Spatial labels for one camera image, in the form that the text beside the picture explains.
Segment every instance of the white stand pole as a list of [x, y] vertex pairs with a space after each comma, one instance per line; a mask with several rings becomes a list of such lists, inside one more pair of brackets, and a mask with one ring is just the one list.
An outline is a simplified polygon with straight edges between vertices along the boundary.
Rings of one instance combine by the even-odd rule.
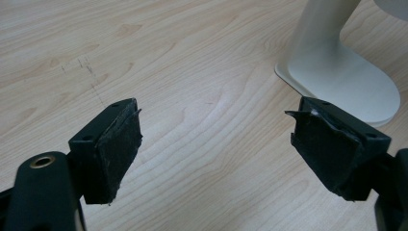
[[335, 104], [371, 126], [399, 108], [394, 82], [340, 42], [360, 0], [309, 0], [276, 73], [302, 95]]

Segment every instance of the wood grain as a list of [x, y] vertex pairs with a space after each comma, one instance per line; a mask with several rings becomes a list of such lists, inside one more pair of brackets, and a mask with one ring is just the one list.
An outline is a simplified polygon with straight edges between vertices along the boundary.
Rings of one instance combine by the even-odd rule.
[[[345, 202], [290, 145], [300, 95], [273, 70], [305, 0], [0, 1], [0, 190], [36, 154], [136, 97], [140, 153], [89, 230], [375, 230], [373, 193]], [[408, 147], [408, 23], [363, 0], [347, 46], [388, 73]]]

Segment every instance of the light wood surface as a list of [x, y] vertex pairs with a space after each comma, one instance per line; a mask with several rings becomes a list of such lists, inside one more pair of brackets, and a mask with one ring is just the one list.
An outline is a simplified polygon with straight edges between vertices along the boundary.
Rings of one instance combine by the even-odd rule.
[[[89, 230], [375, 230], [290, 145], [300, 95], [273, 67], [305, 0], [0, 1], [0, 191], [18, 166], [136, 97], [140, 152]], [[342, 39], [388, 73], [408, 147], [408, 23], [363, 0]]]

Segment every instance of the white stand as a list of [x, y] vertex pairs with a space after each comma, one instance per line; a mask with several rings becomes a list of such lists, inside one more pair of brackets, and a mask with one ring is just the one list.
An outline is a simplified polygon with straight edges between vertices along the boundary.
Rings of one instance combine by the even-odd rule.
[[340, 31], [359, 2], [310, 0], [275, 71], [302, 95], [381, 126], [397, 112], [399, 92], [383, 71], [340, 42]]

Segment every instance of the wooden table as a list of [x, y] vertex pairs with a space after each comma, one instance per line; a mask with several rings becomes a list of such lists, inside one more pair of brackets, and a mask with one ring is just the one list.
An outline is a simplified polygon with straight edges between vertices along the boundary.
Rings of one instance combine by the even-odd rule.
[[[290, 145], [300, 95], [274, 73], [306, 0], [0, 1], [0, 191], [18, 166], [136, 97], [139, 155], [89, 230], [375, 230]], [[408, 147], [408, 23], [363, 0], [346, 45], [396, 82], [379, 128]]]

